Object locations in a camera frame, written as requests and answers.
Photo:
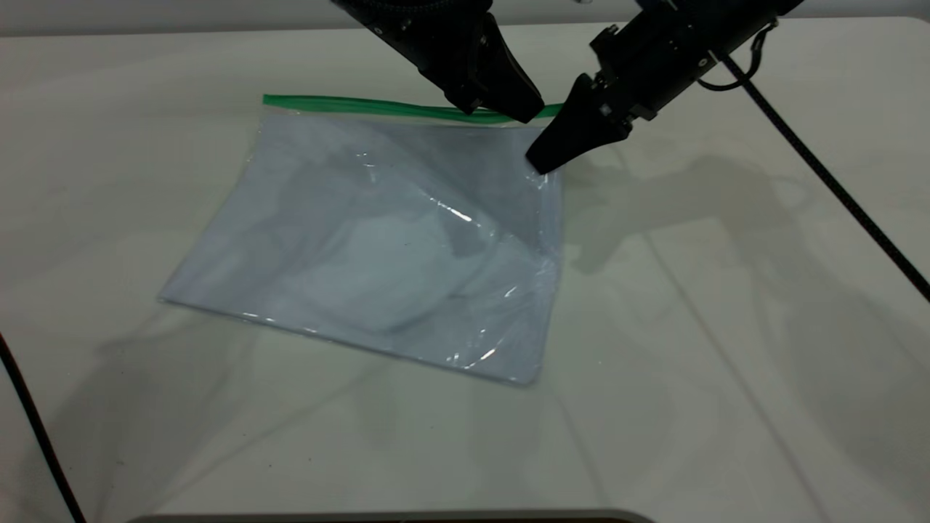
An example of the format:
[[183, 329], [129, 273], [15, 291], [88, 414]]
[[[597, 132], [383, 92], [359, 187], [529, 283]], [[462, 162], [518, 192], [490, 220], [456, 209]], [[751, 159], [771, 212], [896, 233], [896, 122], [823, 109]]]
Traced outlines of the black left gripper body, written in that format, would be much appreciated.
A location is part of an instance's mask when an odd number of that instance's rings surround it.
[[469, 76], [469, 53], [491, 1], [333, 1], [444, 92]]

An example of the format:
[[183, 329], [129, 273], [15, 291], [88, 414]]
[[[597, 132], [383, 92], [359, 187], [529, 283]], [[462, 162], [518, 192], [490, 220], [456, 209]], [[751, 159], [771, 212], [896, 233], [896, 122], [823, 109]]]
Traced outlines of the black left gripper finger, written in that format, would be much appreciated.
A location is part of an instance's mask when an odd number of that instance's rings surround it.
[[491, 13], [484, 14], [480, 28], [482, 108], [520, 123], [531, 122], [545, 107], [538, 87], [509, 50]]
[[434, 67], [434, 83], [452, 106], [465, 115], [472, 115], [484, 103], [486, 88], [478, 80], [477, 64], [438, 64]]

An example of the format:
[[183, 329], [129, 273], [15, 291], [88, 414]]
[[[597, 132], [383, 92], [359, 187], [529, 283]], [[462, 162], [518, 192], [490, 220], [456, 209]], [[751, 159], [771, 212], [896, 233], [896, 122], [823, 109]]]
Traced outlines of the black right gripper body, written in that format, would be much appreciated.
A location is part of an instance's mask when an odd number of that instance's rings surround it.
[[710, 62], [727, 6], [644, 6], [623, 27], [602, 30], [590, 47], [600, 65], [590, 106], [613, 126], [652, 120]]

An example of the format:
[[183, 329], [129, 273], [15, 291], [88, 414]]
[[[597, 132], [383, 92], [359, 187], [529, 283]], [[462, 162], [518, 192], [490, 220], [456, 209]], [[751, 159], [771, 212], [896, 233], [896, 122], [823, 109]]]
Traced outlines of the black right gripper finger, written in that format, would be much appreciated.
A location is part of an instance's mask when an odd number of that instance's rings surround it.
[[581, 74], [561, 110], [525, 153], [535, 172], [549, 174], [605, 144], [605, 122], [595, 102], [594, 80]]
[[569, 119], [559, 116], [546, 128], [545, 135], [549, 139], [546, 153], [549, 156], [543, 172], [548, 174], [562, 168], [572, 159], [598, 147], [622, 142], [631, 132], [632, 123], [627, 119], [611, 121], [605, 117]]

